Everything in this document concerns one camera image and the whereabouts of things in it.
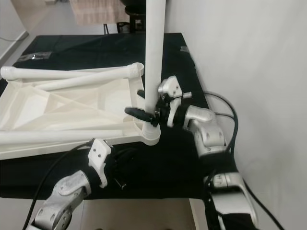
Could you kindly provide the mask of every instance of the white pole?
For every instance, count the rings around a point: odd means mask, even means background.
[[[96,84],[102,81],[115,80],[121,78],[137,78],[140,75],[137,64],[128,65],[123,68],[113,69],[105,72],[94,73],[91,75],[85,75],[81,77],[58,80],[51,83],[37,85],[36,88],[51,91],[58,89],[65,89],[69,87]]]
[[[153,114],[158,101],[161,83],[163,40],[166,0],[146,2],[146,63],[145,63],[145,111]],[[143,135],[148,139],[160,136],[160,127],[149,123],[143,126]]]
[[[2,131],[0,132],[0,145],[83,141],[122,136],[122,130]]]
[[[93,73],[47,69],[20,69],[13,66],[3,66],[0,70],[0,74],[3,79],[13,81],[17,79],[68,79]]]

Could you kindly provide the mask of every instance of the floor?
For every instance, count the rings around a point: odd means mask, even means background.
[[[36,35],[104,33],[102,25],[78,26],[69,3],[58,2],[54,6],[40,7],[17,9],[30,35],[5,65],[11,66]],[[110,33],[117,33],[115,24],[108,25],[108,28]],[[42,203],[38,201],[34,213]],[[21,230],[30,204],[31,200],[0,198],[0,229]],[[194,224],[188,199],[88,200],[74,211],[68,230],[195,230],[196,227],[199,229]]]

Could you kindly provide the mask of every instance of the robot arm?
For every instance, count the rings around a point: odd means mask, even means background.
[[[191,97],[191,93],[181,91],[175,76],[164,80],[158,91],[160,99],[154,115],[138,108],[126,108],[125,112],[153,126],[159,123],[167,123],[169,127],[179,125],[194,135],[198,156],[204,168],[203,201],[209,230],[256,227],[256,212],[233,157],[225,152],[224,134],[216,122],[215,113],[209,109],[182,104],[182,99]],[[99,176],[101,188],[107,186],[104,167],[110,153],[111,148],[105,141],[94,140],[89,152],[89,166]],[[27,230],[65,230],[73,210],[90,193],[90,181],[82,171],[61,179]]]
[[[153,126],[167,123],[182,126],[194,135],[199,159],[203,166],[206,217],[210,230],[251,229],[258,225],[257,216],[233,156],[226,153],[225,138],[213,111],[186,105],[191,97],[183,93],[175,76],[164,80],[154,115],[127,108],[126,113]]]
[[[95,139],[88,154],[89,166],[93,167],[99,176],[101,188],[107,186],[104,167],[106,157],[110,153],[111,148],[104,140]],[[91,194],[87,173],[79,170],[58,181],[51,196],[39,209],[27,230],[65,230],[74,209]]]

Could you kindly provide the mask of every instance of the black table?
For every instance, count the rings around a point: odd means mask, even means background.
[[[27,60],[14,64],[32,69],[91,69],[145,63],[144,34],[110,34],[81,36],[38,36],[23,55],[52,51],[48,59]],[[199,92],[194,62],[181,34],[166,34],[162,79],[176,75],[184,92]],[[6,86],[0,81],[0,94]],[[208,107],[198,94],[194,105]],[[127,186],[121,190],[113,181],[105,189],[94,186],[89,199],[98,198],[201,198],[202,175],[193,136],[181,128],[161,126],[157,145],[143,143],[117,145],[117,150],[137,149],[133,164],[123,169]],[[61,153],[0,161],[0,196],[32,198],[46,169]],[[47,179],[40,199],[51,194],[62,177],[87,167],[88,150],[80,150],[64,159]]]

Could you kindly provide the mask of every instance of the vertical pipe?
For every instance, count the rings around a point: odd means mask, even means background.
[[[161,83],[165,5],[166,0],[146,2],[145,111],[151,114],[159,98],[158,87]],[[159,138],[160,128],[145,123],[143,135],[148,139]]]

